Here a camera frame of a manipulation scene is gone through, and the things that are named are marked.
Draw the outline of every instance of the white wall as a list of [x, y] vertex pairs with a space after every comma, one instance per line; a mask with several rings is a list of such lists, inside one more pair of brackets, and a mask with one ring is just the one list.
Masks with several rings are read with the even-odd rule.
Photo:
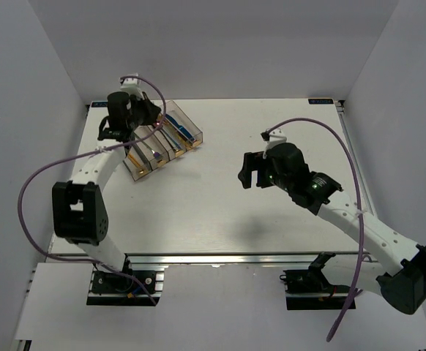
[[398, 4], [346, 107], [380, 217], [426, 244], [426, 1]]
[[[84, 105], [32, 8], [0, 0], [0, 351], [8, 350], [39, 257], [18, 224], [21, 184], [40, 165], [76, 151]], [[29, 227], [51, 237], [50, 194], [66, 168], [47, 172], [26, 196]]]
[[396, 0], [30, 0], [85, 102], [140, 72], [170, 98], [346, 98]]

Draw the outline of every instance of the purple hose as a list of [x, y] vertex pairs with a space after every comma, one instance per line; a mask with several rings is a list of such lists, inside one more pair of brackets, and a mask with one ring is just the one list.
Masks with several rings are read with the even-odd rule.
[[[327, 126], [325, 123], [322, 123], [320, 121], [316, 121], [314, 119], [292, 118], [292, 119], [288, 119], [286, 121], [283, 121], [283, 122], [277, 124], [276, 126], [273, 126], [272, 128], [268, 129], [266, 132], [270, 133], [273, 130], [275, 130], [276, 128], [280, 128], [281, 126], [284, 126], [285, 124], [288, 124], [288, 123], [291, 123], [291, 122], [297, 122], [297, 121], [306, 121], [306, 122], [318, 124], [319, 126], [327, 129], [329, 132], [331, 132], [333, 134], [334, 137], [337, 138], [338, 142], [340, 143], [340, 145], [342, 146], [342, 148], [343, 148], [343, 150], [346, 154], [346, 157], [348, 158], [348, 162], [350, 163], [351, 173], [353, 174], [353, 179], [354, 179], [354, 186], [356, 188], [356, 207], [358, 208], [359, 211], [361, 211], [362, 210], [361, 192], [359, 190], [359, 182], [358, 182], [358, 176], [356, 174], [356, 168], [354, 166], [353, 160], [351, 159], [350, 151], [348, 151], [345, 143], [343, 142], [341, 137], [338, 136], [336, 131], [334, 131], [332, 128]], [[358, 292], [359, 292], [356, 288], [356, 283], [358, 282], [359, 272], [361, 271], [361, 264], [362, 264], [362, 261], [363, 261], [363, 250], [364, 250], [364, 245], [365, 245], [365, 224], [364, 224], [363, 215], [361, 215], [361, 214], [358, 215], [358, 220], [359, 220], [358, 259], [356, 260], [356, 267], [355, 267], [355, 270], [354, 270], [353, 280], [351, 281], [350, 290], [349, 290], [348, 295], [346, 296], [345, 303], [343, 304], [343, 307], [340, 310], [340, 313], [338, 314], [337, 319], [333, 323], [332, 327], [330, 328], [329, 334], [327, 335], [327, 338], [326, 338], [327, 342], [330, 342], [333, 339], [335, 333], [337, 332], [338, 327], [340, 326], [340, 323], [342, 322], [343, 317], [345, 316], [345, 313], [348, 311], [351, 303], [353, 302], [354, 298], [358, 295]]]
[[108, 267], [107, 265], [104, 265], [103, 263], [101, 263], [98, 260], [93, 260], [91, 258], [65, 258], [65, 257], [56, 256], [54, 254], [50, 254], [50, 253], [46, 252], [45, 250], [43, 250], [36, 243], [36, 241], [32, 238], [31, 233], [29, 232], [29, 229], [26, 226], [26, 222], [24, 221], [24, 215], [23, 215], [23, 196], [24, 196], [24, 192], [26, 191], [27, 187], [32, 182], [32, 180], [34, 178], [36, 178], [40, 173], [44, 172], [45, 170], [48, 170], [49, 168], [52, 168], [53, 166], [61, 165], [62, 163], [65, 163], [65, 162], [71, 162], [71, 161], [74, 161], [76, 159], [82, 159], [83, 157], [97, 155], [97, 154], [100, 154], [100, 153], [105, 152], [105, 151], [111, 151], [111, 150], [114, 150], [116, 148], [123, 148], [125, 146], [131, 146], [133, 144], [142, 142], [142, 141], [148, 139], [149, 137], [151, 137], [157, 130], [159, 130], [159, 129], [162, 128], [162, 124], [164, 123], [164, 120], [166, 118], [166, 100], [164, 99], [164, 96], [162, 95], [161, 91], [153, 83], [149, 82], [147, 79], [142, 78], [142, 77], [138, 77], [138, 76], [134, 76], [134, 75], [125, 75], [124, 77], [121, 77], [120, 79], [123, 80], [123, 79], [127, 79], [127, 78], [135, 78], [135, 79], [139, 79], [139, 80], [145, 82], [146, 84], [148, 84], [149, 86], [151, 86], [160, 95], [160, 98], [161, 98], [161, 101], [162, 101], [162, 118], [161, 118], [159, 124], [156, 126], [156, 128], [154, 128], [145, 137], [142, 137], [140, 139], [129, 141], [129, 142], [126, 142], [126, 143], [120, 143], [120, 144], [117, 144], [117, 145], [114, 145], [114, 146], [108, 146], [107, 148], [98, 149], [98, 150], [95, 150], [95, 151], [85, 152], [84, 154], [67, 157], [65, 159], [60, 159], [58, 161], [51, 162], [48, 165], [42, 166], [41, 168], [39, 168], [38, 170], [36, 170], [34, 173], [32, 173], [29, 176], [29, 178], [26, 179], [26, 181], [24, 182], [23, 186], [21, 187], [20, 194], [18, 195], [18, 218], [19, 218], [21, 227], [23, 228], [24, 235], [28, 239], [29, 243], [31, 243], [31, 245], [40, 254], [44, 255], [47, 258], [51, 258], [52, 260], [57, 260], [57, 261], [74, 262], [74, 263], [75, 262], [77, 262], [77, 263], [79, 263], [79, 262], [81, 262], [81, 263], [93, 263], [93, 264], [96, 264], [96, 265], [101, 265], [103, 268], [107, 269], [108, 271], [110, 271], [110, 272], [112, 272], [114, 274], [117, 274], [119, 276], [123, 276], [123, 277], [125, 277], [127, 279], [133, 280], [148, 295], [148, 298], [151, 300], [151, 302], [154, 305], [156, 305], [156, 301], [153, 299], [153, 297], [151, 296], [151, 294], [149, 293], [149, 291], [146, 289], [145, 285], [143, 283], [141, 283], [134, 276], [131, 276], [129, 274], [125, 274], [125, 273], [122, 273], [122, 272], [118, 272], [115, 269], [112, 269], [111, 267]]

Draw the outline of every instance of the purple cable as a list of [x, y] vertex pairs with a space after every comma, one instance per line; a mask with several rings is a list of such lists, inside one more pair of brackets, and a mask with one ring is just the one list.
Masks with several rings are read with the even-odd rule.
[[[283, 122], [277, 124], [276, 126], [273, 126], [272, 128], [266, 130], [266, 132], [270, 133], [273, 130], [275, 130], [276, 128], [280, 128], [281, 126], [283, 126], [285, 124], [288, 124], [288, 123], [291, 123], [291, 122], [297, 122], [297, 121], [306, 121], [306, 122], [318, 124], [319, 126], [327, 129], [329, 132], [331, 132], [333, 134], [334, 137], [337, 138], [338, 142], [340, 143], [340, 145], [342, 146], [342, 148], [343, 148], [343, 150], [346, 154], [346, 157], [348, 158], [348, 162], [350, 163], [351, 173], [353, 174], [353, 179], [354, 179], [354, 186], [356, 188], [356, 207], [358, 208], [359, 211], [361, 211], [362, 210], [361, 192], [359, 190], [359, 182], [358, 182], [358, 176], [356, 174], [356, 168], [354, 167], [353, 160], [351, 159], [350, 151], [348, 151], [345, 143], [343, 142], [341, 137], [338, 136], [336, 131], [334, 131], [332, 128], [327, 126], [325, 123], [322, 123], [320, 121], [316, 121], [314, 119], [292, 118], [292, 119], [288, 119], [286, 121], [283, 121]], [[361, 215], [361, 214], [358, 215], [358, 219], [359, 219], [359, 243], [358, 243], [359, 247], [358, 247], [358, 259], [356, 260], [356, 267], [355, 267], [355, 270], [354, 270], [353, 280], [351, 281], [350, 290], [349, 290], [348, 295], [346, 296], [345, 303], [343, 304], [343, 307], [340, 310], [340, 313], [338, 314], [337, 319], [333, 323], [332, 327], [330, 328], [329, 334], [327, 335], [327, 338], [326, 338], [327, 342], [330, 342], [333, 339], [335, 333], [337, 332], [338, 327], [340, 326], [340, 323], [343, 320], [343, 317], [345, 316], [345, 313], [349, 310], [351, 303], [353, 302], [354, 298], [356, 297], [356, 294], [358, 294], [358, 290], [356, 288], [356, 283], [358, 282], [359, 272], [361, 271], [361, 264], [362, 264], [362, 261], [363, 261], [363, 250], [364, 250], [364, 244], [365, 244], [365, 224], [364, 224], [363, 215]]]
[[65, 257], [56, 256], [54, 254], [50, 254], [50, 253], [44, 251], [36, 243], [36, 241], [32, 238], [31, 233], [29, 232], [28, 227], [26, 226], [26, 222], [24, 221], [24, 215], [23, 215], [23, 196], [24, 196], [24, 192], [26, 191], [27, 187], [32, 182], [32, 180], [34, 178], [36, 178], [40, 173], [44, 172], [45, 170], [48, 170], [49, 168], [52, 168], [53, 166], [61, 165], [62, 163], [65, 163], [65, 162], [71, 162], [71, 161], [74, 161], [76, 159], [82, 159], [84, 157], [88, 157], [88, 156], [92, 156], [92, 155], [97, 155], [97, 154], [100, 154], [102, 152], [111, 151], [111, 150], [114, 150], [116, 148], [123, 148], [125, 146], [131, 146], [133, 144], [142, 142], [142, 141], [148, 139], [149, 137], [151, 137], [157, 130], [159, 130], [159, 129], [162, 128], [162, 124], [164, 123], [164, 120], [166, 118], [166, 100], [164, 99], [164, 96], [162, 95], [161, 91], [153, 83], [151, 83], [150, 81], [148, 81], [147, 79], [142, 78], [142, 77], [138, 77], [138, 76], [134, 76], [134, 75], [125, 75], [124, 77], [121, 77], [120, 79], [124, 80], [124, 79], [128, 79], [128, 78], [135, 78], [135, 79], [139, 79], [139, 80], [145, 82], [146, 84], [148, 84], [149, 86], [151, 86], [160, 95], [160, 98], [161, 98], [161, 101], [162, 101], [162, 118], [161, 118], [159, 124], [156, 126], [156, 128], [154, 128], [145, 137], [142, 137], [140, 139], [132, 140], [132, 141], [129, 141], [129, 142], [126, 142], [126, 143], [120, 143], [120, 144], [117, 144], [117, 145], [114, 145], [114, 146], [108, 146], [107, 148], [97, 149], [95, 151], [85, 152], [84, 154], [67, 157], [65, 159], [60, 159], [58, 161], [51, 162], [48, 165], [42, 166], [41, 168], [39, 168], [38, 170], [36, 170], [34, 173], [32, 173], [29, 176], [29, 178], [26, 179], [26, 181], [24, 182], [23, 186], [21, 187], [20, 194], [18, 195], [18, 218], [19, 218], [21, 227], [23, 228], [24, 235], [28, 239], [29, 243], [31, 243], [31, 245], [40, 254], [44, 255], [47, 258], [51, 258], [52, 260], [57, 260], [57, 261], [73, 262], [73, 263], [75, 263], [75, 262], [77, 262], [77, 263], [93, 263], [95, 265], [101, 265], [103, 268], [107, 269], [108, 271], [110, 271], [110, 272], [112, 272], [114, 274], [117, 274], [118, 276], [123, 276], [123, 277], [125, 277], [127, 279], [133, 280], [148, 295], [148, 298], [150, 299], [150, 301], [154, 305], [156, 305], [156, 301], [153, 299], [153, 297], [151, 296], [151, 294], [149, 293], [149, 291], [146, 289], [145, 285], [143, 283], [141, 283], [135, 276], [131, 276], [129, 274], [118, 272], [115, 269], [112, 269], [111, 267], [108, 267], [107, 265], [104, 265], [100, 261], [93, 260], [91, 258], [65, 258]]

